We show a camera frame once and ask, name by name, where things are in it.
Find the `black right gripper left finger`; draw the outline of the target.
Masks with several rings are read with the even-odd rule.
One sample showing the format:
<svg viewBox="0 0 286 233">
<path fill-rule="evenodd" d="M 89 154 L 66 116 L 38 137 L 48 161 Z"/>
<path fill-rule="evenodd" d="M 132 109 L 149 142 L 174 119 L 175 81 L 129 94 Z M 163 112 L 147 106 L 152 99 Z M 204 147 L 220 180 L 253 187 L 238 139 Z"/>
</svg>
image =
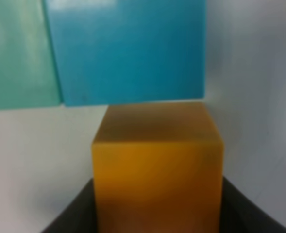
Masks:
<svg viewBox="0 0 286 233">
<path fill-rule="evenodd" d="M 95 233 L 97 215 L 94 184 L 91 179 L 73 202 L 47 228 L 45 233 Z"/>
</svg>

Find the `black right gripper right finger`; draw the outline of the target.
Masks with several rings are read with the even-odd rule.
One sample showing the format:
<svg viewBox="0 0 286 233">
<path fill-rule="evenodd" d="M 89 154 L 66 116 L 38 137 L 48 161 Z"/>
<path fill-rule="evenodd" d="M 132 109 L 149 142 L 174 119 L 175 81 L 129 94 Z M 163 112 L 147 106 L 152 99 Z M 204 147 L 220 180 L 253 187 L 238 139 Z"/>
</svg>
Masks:
<svg viewBox="0 0 286 233">
<path fill-rule="evenodd" d="M 252 203 L 226 178 L 223 178 L 220 232 L 286 233 L 286 228 Z"/>
</svg>

